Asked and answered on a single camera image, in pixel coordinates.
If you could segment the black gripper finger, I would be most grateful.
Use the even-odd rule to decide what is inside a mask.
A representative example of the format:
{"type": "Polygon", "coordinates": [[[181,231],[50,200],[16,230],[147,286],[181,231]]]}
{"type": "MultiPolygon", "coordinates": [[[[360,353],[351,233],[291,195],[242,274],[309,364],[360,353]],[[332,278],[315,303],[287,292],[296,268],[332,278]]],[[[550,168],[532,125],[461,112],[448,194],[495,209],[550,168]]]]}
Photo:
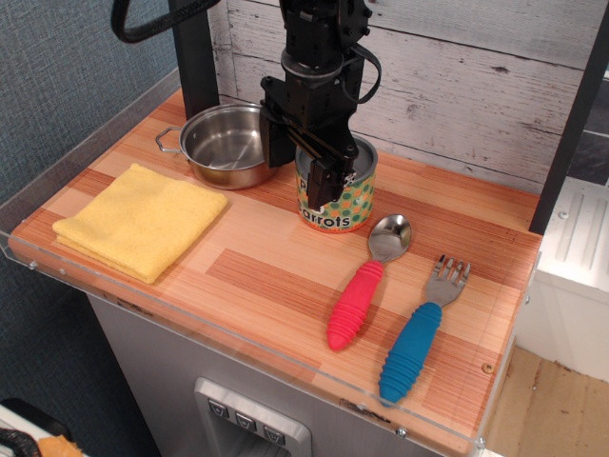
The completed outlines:
{"type": "Polygon", "coordinates": [[[296,145],[289,137],[288,123],[282,117],[262,111],[260,134],[265,162],[271,169],[294,161],[296,145]]]}
{"type": "Polygon", "coordinates": [[[311,159],[306,191],[311,209],[320,209],[341,198],[344,189],[356,180],[356,159],[356,155],[346,159],[328,155],[311,159]]]}

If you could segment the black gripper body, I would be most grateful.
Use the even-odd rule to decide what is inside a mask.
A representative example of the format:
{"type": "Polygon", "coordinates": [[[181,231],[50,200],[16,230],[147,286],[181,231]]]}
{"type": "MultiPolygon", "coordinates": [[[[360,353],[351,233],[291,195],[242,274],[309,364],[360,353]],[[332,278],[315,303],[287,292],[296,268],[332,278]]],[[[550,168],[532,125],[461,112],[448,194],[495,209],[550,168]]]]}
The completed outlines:
{"type": "Polygon", "coordinates": [[[327,80],[314,81],[291,73],[285,80],[267,76],[261,81],[264,98],[261,112],[282,117],[289,137],[313,158],[346,159],[358,155],[349,119],[360,95],[360,73],[344,70],[327,80]]]}

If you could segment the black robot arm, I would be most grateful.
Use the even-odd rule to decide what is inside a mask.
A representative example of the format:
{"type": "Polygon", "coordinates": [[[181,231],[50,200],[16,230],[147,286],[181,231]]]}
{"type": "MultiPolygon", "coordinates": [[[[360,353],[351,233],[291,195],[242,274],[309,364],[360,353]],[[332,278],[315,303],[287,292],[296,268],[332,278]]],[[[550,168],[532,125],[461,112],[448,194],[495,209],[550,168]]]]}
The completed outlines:
{"type": "Polygon", "coordinates": [[[261,82],[260,135],[265,162],[281,167],[297,150],[311,159],[307,181],[312,209],[338,200],[354,175],[358,147],[349,119],[376,89],[361,95],[363,68],[381,64],[359,45],[371,10],[363,1],[283,1],[285,79],[261,82]]]}

